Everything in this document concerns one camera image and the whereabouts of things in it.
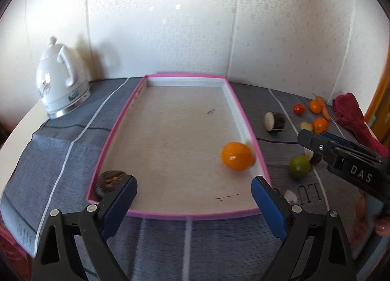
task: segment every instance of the pink tray rim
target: pink tray rim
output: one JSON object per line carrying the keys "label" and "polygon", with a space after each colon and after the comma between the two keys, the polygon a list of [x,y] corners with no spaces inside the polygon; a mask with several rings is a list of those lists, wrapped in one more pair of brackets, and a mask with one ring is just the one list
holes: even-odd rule
{"label": "pink tray rim", "polygon": [[[144,85],[145,81],[147,81],[148,78],[157,78],[157,77],[197,77],[197,78],[218,78],[221,79],[226,86],[229,89],[229,92],[232,94],[235,104],[238,107],[241,116],[244,119],[245,125],[248,128],[253,147],[255,149],[256,157],[259,160],[259,163],[263,169],[263,176],[266,179],[266,181],[272,186],[270,176],[268,174],[267,166],[264,161],[263,154],[261,153],[259,144],[257,142],[256,136],[253,133],[252,126],[249,123],[248,118],[246,117],[246,114],[237,98],[235,95],[235,92],[230,85],[229,81],[225,76],[221,75],[210,75],[210,74],[191,74],[191,73],[161,73],[161,74],[147,74],[145,75],[134,91],[131,93],[129,99],[127,100],[126,104],[124,105],[122,111],[120,112],[118,118],[115,121],[114,127],[110,131],[110,134],[108,135],[108,138],[103,146],[103,150],[100,153],[98,162],[96,164],[94,173],[92,175],[91,183],[88,188],[88,193],[87,193],[87,201],[91,204],[98,204],[99,202],[95,201],[92,199],[93,194],[94,194],[94,184],[96,181],[96,178],[99,175],[99,171],[102,167],[104,158],[107,155],[108,148],[110,147],[111,141],[114,138],[114,135],[116,131],[118,130],[119,124],[122,121],[128,107],[134,100],[134,97],[138,94],[139,90],[141,87]],[[148,211],[136,211],[136,210],[128,210],[126,213],[126,216],[132,216],[132,217],[139,217],[139,218],[145,218],[145,219],[162,219],[166,221],[185,221],[185,220],[194,220],[194,221],[204,221],[204,220],[215,220],[215,219],[232,219],[232,218],[239,218],[239,217],[246,217],[246,216],[252,216],[252,215],[258,215],[260,214],[260,209],[259,208],[250,208],[247,210],[239,210],[239,211],[229,211],[229,212],[223,212],[223,213],[210,213],[210,214],[171,214],[171,213],[155,213],[155,212],[148,212]]]}

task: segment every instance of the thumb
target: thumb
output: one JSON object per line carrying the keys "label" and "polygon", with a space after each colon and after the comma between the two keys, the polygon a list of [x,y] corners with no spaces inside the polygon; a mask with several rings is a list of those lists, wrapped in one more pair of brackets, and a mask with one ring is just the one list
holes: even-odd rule
{"label": "thumb", "polygon": [[375,222],[375,232],[381,237],[390,237],[390,217]]}

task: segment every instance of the wall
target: wall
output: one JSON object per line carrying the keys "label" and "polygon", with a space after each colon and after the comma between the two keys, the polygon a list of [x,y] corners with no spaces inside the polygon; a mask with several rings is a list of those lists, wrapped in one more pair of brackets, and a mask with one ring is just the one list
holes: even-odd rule
{"label": "wall", "polygon": [[0,19],[9,128],[37,100],[34,72],[51,35],[80,52],[90,79],[221,74],[309,98],[352,92],[365,111],[389,21],[376,0],[13,0]]}

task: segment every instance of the silver kettle base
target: silver kettle base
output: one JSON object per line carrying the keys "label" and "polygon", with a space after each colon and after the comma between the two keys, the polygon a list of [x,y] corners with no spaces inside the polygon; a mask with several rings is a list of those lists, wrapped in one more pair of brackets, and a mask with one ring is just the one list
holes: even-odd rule
{"label": "silver kettle base", "polygon": [[66,115],[67,113],[70,113],[71,111],[73,111],[77,107],[79,107],[83,102],[85,102],[90,95],[91,95],[91,92],[89,91],[89,88],[88,88],[88,90],[78,100],[76,100],[72,105],[70,105],[64,109],[61,109],[55,113],[48,113],[49,119],[60,118],[64,115]]}

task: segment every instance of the orange fruit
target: orange fruit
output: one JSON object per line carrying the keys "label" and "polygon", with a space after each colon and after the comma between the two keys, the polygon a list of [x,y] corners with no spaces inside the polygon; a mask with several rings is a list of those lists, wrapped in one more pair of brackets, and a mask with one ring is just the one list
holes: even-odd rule
{"label": "orange fruit", "polygon": [[318,117],[313,121],[313,131],[320,134],[323,131],[328,131],[329,123],[324,117]]}
{"label": "orange fruit", "polygon": [[242,171],[252,165],[254,156],[247,145],[229,142],[221,151],[221,159],[228,168]]}
{"label": "orange fruit", "polygon": [[321,113],[322,112],[322,104],[318,100],[312,100],[309,103],[309,109],[312,113]]}

